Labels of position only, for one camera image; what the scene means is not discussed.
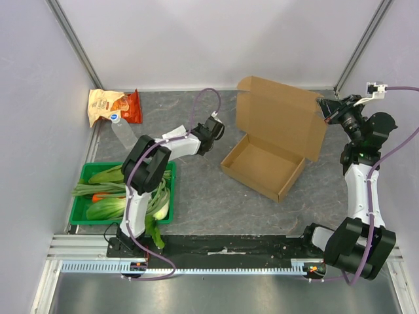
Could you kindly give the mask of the brown cardboard box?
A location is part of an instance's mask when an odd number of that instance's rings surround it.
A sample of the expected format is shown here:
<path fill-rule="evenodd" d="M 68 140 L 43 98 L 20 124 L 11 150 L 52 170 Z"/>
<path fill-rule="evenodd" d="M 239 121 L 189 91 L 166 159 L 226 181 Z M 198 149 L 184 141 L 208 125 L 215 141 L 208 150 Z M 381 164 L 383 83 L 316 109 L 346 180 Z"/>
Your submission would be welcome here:
<path fill-rule="evenodd" d="M 250 76 L 237 85 L 240 142 L 221 162 L 225 174 L 281 202 L 307 160 L 317 162 L 327 130 L 321 94 Z"/>

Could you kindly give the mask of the white paper packet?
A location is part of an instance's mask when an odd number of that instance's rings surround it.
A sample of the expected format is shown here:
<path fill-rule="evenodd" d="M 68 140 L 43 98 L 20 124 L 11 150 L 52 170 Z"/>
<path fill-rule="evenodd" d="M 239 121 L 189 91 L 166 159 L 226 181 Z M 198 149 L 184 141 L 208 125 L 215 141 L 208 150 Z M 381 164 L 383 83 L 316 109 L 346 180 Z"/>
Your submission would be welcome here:
<path fill-rule="evenodd" d="M 179 127 L 173 129 L 172 131 L 169 131 L 162 135 L 163 139 L 171 139 L 175 137 L 183 137 L 186 134 L 186 129 L 184 125 L 180 125 Z"/>

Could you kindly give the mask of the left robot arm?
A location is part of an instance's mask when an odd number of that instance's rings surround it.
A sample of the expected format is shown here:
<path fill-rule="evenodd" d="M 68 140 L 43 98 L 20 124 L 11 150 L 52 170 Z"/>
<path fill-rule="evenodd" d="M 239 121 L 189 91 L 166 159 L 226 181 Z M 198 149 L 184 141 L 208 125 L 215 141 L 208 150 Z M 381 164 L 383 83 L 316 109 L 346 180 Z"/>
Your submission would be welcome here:
<path fill-rule="evenodd" d="M 148 135 L 138 139 L 122 164 L 126 205 L 116 236 L 108 240 L 108 257 L 120 253 L 139 256 L 143 250 L 148 250 L 140 238 L 144 235 L 150 236 L 157 248 L 164 247 L 153 210 L 148 206 L 156 190 L 162 187 L 166 166 L 180 157 L 205 155 L 213 148 L 214 142 L 222 138 L 224 131 L 224 124 L 213 113 L 205 123 L 190 130 L 180 126 L 160 139 Z"/>

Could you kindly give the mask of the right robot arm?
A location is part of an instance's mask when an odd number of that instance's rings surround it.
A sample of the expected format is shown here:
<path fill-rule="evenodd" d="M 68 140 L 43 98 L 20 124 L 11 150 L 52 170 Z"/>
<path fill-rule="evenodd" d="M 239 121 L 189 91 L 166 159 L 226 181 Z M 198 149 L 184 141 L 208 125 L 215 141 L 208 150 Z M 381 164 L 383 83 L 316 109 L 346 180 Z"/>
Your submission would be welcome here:
<path fill-rule="evenodd" d="M 377 181 L 382 145 L 397 129 L 391 115 L 377 112 L 362 115 L 365 99 L 318 98 L 325 122 L 341 126 L 349 138 L 340 155 L 348 189 L 348 216 L 336 230 L 312 223 L 300 240 L 301 253 L 315 257 L 323 252 L 326 265 L 351 273 L 349 284 L 358 278 L 373 280 L 395 247 L 395 232 L 386 229 L 378 204 Z"/>

